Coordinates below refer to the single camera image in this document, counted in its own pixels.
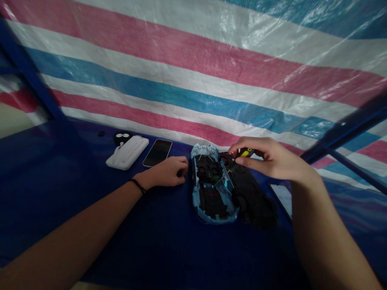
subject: model car kit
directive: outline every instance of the model car kit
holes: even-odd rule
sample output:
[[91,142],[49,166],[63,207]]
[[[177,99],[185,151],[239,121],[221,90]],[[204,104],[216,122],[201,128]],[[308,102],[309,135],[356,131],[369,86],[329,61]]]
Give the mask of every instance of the model car kit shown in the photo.
[[266,196],[247,168],[235,163],[232,154],[195,144],[191,162],[193,206],[200,220],[219,225],[235,222],[239,214],[244,222],[259,228],[277,224],[274,200]]

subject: phone screen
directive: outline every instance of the phone screen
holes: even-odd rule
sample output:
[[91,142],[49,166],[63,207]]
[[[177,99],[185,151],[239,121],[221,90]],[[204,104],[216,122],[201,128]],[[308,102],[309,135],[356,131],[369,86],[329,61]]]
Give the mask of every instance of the phone screen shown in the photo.
[[282,208],[287,214],[287,217],[292,220],[293,213],[291,209],[291,193],[284,185],[269,184],[271,190],[274,192],[277,200],[280,202]]
[[168,157],[171,145],[171,141],[157,139],[146,156],[143,165],[153,167],[165,160]]

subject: hand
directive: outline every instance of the hand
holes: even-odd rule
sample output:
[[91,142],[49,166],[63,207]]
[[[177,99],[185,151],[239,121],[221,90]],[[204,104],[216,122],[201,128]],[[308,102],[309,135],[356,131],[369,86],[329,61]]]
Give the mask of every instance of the hand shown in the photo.
[[[181,176],[177,177],[177,173],[180,170]],[[185,182],[184,176],[187,171],[188,160],[185,156],[171,156],[151,169],[136,174],[134,179],[145,190],[154,186],[176,186]]]
[[239,148],[244,147],[255,149],[255,154],[263,157],[264,161],[247,157],[238,157],[235,161],[269,177],[302,182],[318,176],[317,172],[303,159],[272,138],[242,137],[230,147],[229,153],[237,152]]

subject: yellow screwdriver handle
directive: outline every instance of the yellow screwdriver handle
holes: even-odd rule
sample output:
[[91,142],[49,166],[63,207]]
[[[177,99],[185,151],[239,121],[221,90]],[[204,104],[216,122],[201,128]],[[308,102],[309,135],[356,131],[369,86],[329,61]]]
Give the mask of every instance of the yellow screwdriver handle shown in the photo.
[[252,148],[241,148],[237,157],[251,157],[254,154],[254,149]]

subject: screwdriver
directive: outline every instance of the screwdriver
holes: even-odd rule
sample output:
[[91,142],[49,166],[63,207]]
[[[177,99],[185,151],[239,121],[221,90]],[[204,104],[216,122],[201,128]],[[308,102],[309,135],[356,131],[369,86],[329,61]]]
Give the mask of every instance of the screwdriver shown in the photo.
[[235,159],[237,159],[238,157],[251,157],[253,154],[254,154],[254,149],[247,148],[247,147],[241,148],[237,156],[231,160],[229,169],[226,171],[226,173],[223,174],[222,178],[219,179],[217,183],[215,183],[214,187],[226,176],[226,174],[235,170],[236,165],[238,164],[235,162]]

